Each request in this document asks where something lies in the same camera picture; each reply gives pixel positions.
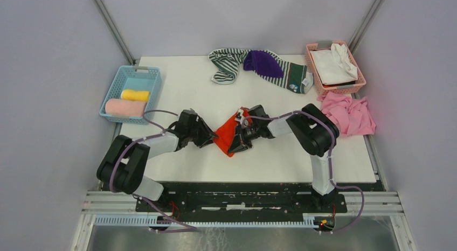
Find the crumpled pink fabric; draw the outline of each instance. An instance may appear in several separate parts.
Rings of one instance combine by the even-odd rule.
[[[329,92],[317,100],[322,101],[321,111],[336,124],[341,136],[375,134],[376,124],[366,107],[365,97],[352,99]]]

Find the basket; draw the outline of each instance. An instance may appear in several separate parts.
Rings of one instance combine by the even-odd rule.
[[[306,52],[305,52],[305,58],[306,58],[306,63],[308,64],[308,67],[311,69],[313,76],[314,76],[314,85],[316,85],[317,93],[318,95],[325,95],[327,93],[334,92],[334,93],[339,93],[339,94],[351,94],[351,93],[356,93],[359,89],[362,88],[363,85],[366,84],[365,78],[362,75],[362,72],[360,71],[360,68],[358,67],[356,61],[354,60],[354,57],[352,56],[352,53],[348,49],[348,55],[349,55],[349,60],[351,63],[357,67],[357,81],[353,85],[344,85],[344,86],[335,86],[335,87],[328,87],[324,88],[321,82],[321,78],[319,77],[319,73],[317,72],[316,66],[314,65],[314,60],[313,57],[311,56],[311,51],[316,51],[316,50],[324,50],[324,49],[330,49],[332,43],[339,44],[339,45],[345,45],[347,47],[347,44],[344,41],[326,41],[322,43],[316,43],[316,44],[308,44],[306,45]]]
[[[158,68],[123,65],[119,67],[116,77],[114,77],[113,83],[111,83],[99,114],[115,123],[148,124],[141,116],[114,116],[106,114],[105,105],[110,99],[120,99],[124,89],[133,89],[136,91],[146,90],[150,92],[150,95],[144,111],[153,110],[161,84],[162,79],[160,78]],[[152,113],[146,114],[145,117],[151,120]]]

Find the white table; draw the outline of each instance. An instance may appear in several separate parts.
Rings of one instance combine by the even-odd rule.
[[[303,64],[301,55],[284,55],[287,61]],[[216,131],[239,107],[263,105],[265,112],[278,116],[299,110],[316,100],[313,88],[308,94],[295,94],[263,80],[254,72],[243,71],[230,85],[211,81],[217,68],[206,56],[142,57],[140,66],[158,67],[162,90],[156,109],[180,113],[194,109]],[[153,121],[167,127],[175,116],[156,113]],[[121,134],[143,137],[160,130],[153,125],[124,123]],[[338,138],[334,150],[334,177],[343,183],[373,183],[375,175],[363,136]],[[182,182],[297,182],[313,179],[309,155],[293,134],[253,141],[253,148],[228,158],[211,144],[202,149],[193,143],[173,153],[148,160],[145,176],[157,181]]]

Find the purple cloth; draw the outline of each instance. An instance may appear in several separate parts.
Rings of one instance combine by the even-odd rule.
[[[284,76],[284,72],[276,60],[269,53],[263,51],[252,50],[248,52],[246,59],[244,59],[243,69],[273,78]]]

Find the folded white towel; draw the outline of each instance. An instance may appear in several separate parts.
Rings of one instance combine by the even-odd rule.
[[[350,62],[345,45],[332,44],[331,50],[312,51],[311,55],[322,84],[334,85],[357,80],[357,67]]]

